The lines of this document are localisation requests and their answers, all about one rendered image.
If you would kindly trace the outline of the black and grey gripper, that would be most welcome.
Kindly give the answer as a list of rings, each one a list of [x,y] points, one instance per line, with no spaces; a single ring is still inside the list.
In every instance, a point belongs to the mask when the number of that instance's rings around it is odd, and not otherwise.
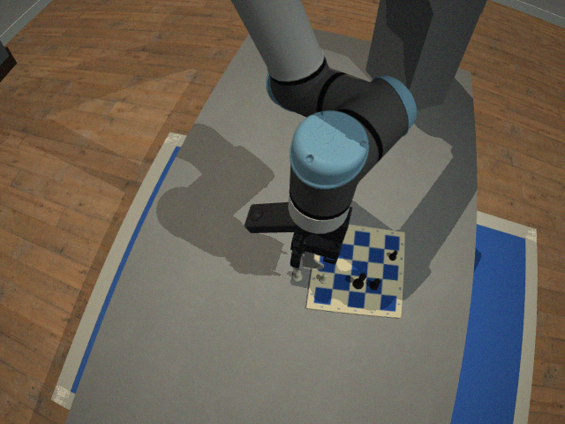
[[[336,264],[346,231],[348,230],[351,211],[352,207],[350,207],[344,223],[338,229],[329,233],[294,232],[290,247],[290,250],[292,250],[290,258],[291,267],[298,271],[302,267],[323,269],[324,264],[316,261],[314,254],[323,256],[324,262]],[[304,256],[302,257],[303,254]]]

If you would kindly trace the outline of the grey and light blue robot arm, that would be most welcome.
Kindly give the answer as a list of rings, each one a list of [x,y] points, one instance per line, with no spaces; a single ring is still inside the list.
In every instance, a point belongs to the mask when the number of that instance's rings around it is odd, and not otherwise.
[[[289,202],[252,204],[245,228],[334,231],[358,182],[414,124],[415,100],[393,77],[370,82],[331,69],[301,0],[231,2],[267,66],[270,99],[306,117],[290,145]]]

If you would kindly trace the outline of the blue and cream chessboard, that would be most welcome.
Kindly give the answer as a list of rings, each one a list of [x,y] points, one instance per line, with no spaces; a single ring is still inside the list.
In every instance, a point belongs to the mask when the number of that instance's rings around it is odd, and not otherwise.
[[[323,261],[312,269],[306,309],[343,314],[401,318],[405,232],[349,224],[336,265]],[[389,255],[398,251],[396,259]],[[353,281],[366,274],[361,289]],[[325,284],[320,277],[328,274]],[[377,290],[370,283],[379,278]]]

